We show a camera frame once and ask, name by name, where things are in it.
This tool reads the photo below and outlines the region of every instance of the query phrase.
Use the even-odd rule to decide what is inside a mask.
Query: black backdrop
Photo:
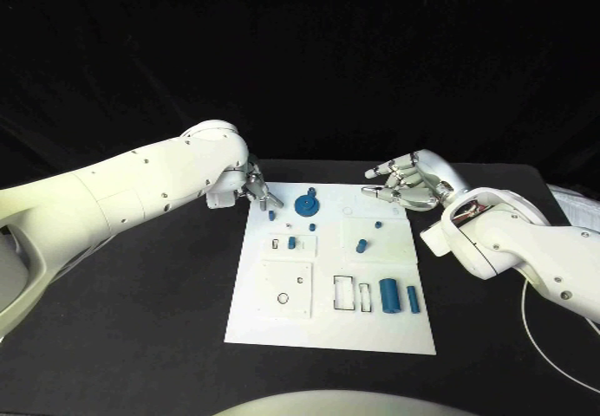
[[[428,148],[600,190],[595,20],[563,2],[2,2],[0,185],[219,118],[260,158]]]

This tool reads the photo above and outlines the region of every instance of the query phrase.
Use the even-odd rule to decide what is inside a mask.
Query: circular hole
[[[286,293],[279,293],[276,297],[276,301],[283,305],[288,300],[289,300],[289,296],[286,295]]]

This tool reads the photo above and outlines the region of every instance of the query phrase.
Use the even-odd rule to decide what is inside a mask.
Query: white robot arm
[[[123,230],[206,194],[282,206],[233,125],[208,120],[180,137],[0,191],[0,338],[53,280]]]
[[[436,204],[445,208],[441,220],[420,233],[433,254],[451,251],[481,279],[516,269],[546,299],[600,322],[600,234],[549,226],[537,208],[510,191],[469,190],[428,150],[394,158],[364,176],[384,173],[384,186],[364,186],[364,195],[415,211]]]

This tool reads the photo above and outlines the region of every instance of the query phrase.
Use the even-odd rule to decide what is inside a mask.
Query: robotic hand
[[[413,211],[444,207],[441,220],[420,232],[436,256],[452,252],[481,279],[513,268],[540,295],[600,322],[600,234],[581,227],[552,227],[532,203],[510,191],[469,189],[444,159],[428,150],[369,169],[389,173],[383,186],[361,193]]]
[[[0,338],[47,285],[123,230],[206,194],[282,206],[233,125],[208,120],[180,137],[0,191]]]

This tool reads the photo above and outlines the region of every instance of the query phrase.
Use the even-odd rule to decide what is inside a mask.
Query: black table
[[[350,184],[367,182],[371,166],[262,164],[270,181]],[[455,168],[472,186],[511,189],[553,225],[566,224],[534,169]],[[530,346],[520,275],[481,281],[425,247],[418,232],[439,212],[407,213],[436,356],[223,343],[247,203],[208,211],[201,199],[119,235],[50,286],[0,345],[0,411],[195,415],[276,393],[353,389],[481,415],[596,414],[600,396]],[[550,359],[600,386],[600,337],[585,321],[532,290],[527,318]]]

